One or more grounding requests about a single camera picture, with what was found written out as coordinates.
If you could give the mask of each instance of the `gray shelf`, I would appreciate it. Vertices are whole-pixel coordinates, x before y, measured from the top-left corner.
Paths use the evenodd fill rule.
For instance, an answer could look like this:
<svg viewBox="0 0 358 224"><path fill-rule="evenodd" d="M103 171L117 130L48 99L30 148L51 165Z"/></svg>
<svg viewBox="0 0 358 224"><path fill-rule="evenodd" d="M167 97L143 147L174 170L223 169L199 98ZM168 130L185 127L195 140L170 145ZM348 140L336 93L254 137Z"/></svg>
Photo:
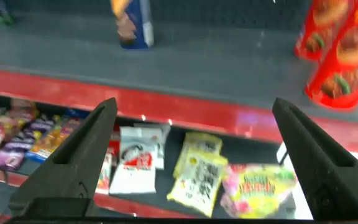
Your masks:
<svg viewBox="0 0 358 224"><path fill-rule="evenodd" d="M292 51L309 1L151 2L156 45L128 51L109 1L9 1L19 22L0 27L0 69L269 109L282 97L358 122L358 110L328 111L303 94L314 65Z"/></svg>

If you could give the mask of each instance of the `purple candy package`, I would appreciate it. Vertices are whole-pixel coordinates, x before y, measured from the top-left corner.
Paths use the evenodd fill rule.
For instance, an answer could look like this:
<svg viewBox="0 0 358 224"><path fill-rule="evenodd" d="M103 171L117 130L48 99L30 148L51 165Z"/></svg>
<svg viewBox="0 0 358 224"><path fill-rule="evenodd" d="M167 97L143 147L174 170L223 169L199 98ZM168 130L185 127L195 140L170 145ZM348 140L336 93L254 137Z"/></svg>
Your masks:
<svg viewBox="0 0 358 224"><path fill-rule="evenodd" d="M58 119L58 116L50 118L43 114L5 144L0 149L0 169L16 170L21 165L26 152L56 125Z"/></svg>

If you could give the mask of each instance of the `candy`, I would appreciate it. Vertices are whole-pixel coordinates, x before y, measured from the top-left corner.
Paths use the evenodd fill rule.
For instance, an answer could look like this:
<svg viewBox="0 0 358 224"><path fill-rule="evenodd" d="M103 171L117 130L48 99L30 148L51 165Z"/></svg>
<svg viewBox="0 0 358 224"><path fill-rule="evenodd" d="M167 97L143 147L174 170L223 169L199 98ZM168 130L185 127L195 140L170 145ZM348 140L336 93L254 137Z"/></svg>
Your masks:
<svg viewBox="0 0 358 224"><path fill-rule="evenodd" d="M168 200L211 217L226 164L224 157L189 148Z"/></svg>
<svg viewBox="0 0 358 224"><path fill-rule="evenodd" d="M175 166L175 170L173 171L174 177L180 175L189 148L212 154L219 154L222 149L222 140L216 136L206 133L186 133L178 162Z"/></svg>
<svg viewBox="0 0 358 224"><path fill-rule="evenodd" d="M296 184L291 171L277 165L229 165L222 181L221 206L232 217L265 218L278 210Z"/></svg>

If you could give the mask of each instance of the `red packaging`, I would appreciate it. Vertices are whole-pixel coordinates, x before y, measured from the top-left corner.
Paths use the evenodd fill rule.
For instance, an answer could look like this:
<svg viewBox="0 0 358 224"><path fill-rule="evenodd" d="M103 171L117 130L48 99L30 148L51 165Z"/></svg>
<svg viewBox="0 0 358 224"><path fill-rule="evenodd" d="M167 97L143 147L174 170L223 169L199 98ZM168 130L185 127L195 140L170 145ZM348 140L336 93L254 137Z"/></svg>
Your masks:
<svg viewBox="0 0 358 224"><path fill-rule="evenodd" d="M295 45L297 56L319 60L358 0L313 0L304 28Z"/></svg>
<svg viewBox="0 0 358 224"><path fill-rule="evenodd" d="M349 110L358 105L358 2L305 92L329 108Z"/></svg>

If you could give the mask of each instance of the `white snack bag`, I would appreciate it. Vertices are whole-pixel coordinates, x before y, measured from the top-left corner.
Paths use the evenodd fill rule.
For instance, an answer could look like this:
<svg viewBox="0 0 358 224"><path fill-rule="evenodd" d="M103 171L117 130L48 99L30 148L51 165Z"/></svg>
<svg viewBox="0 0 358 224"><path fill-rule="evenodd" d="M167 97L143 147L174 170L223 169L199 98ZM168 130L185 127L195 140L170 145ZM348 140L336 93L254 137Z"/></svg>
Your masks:
<svg viewBox="0 0 358 224"><path fill-rule="evenodd" d="M155 144L141 139L122 139L120 161L110 194L155 193Z"/></svg>
<svg viewBox="0 0 358 224"><path fill-rule="evenodd" d="M167 141L168 134L171 130L171 126L169 124L145 124L145 123L135 123L135 127L139 128L158 128L162 131L162 139L157 144L157 159L155 161L155 168L164 170L164 149L165 143Z"/></svg>
<svg viewBox="0 0 358 224"><path fill-rule="evenodd" d="M164 155L163 144L165 144L166 137L163 135L161 127L147 128L147 127L120 127L121 141L125 142L130 139L141 139L142 141L153 144L156 151L155 168L164 169Z"/></svg>

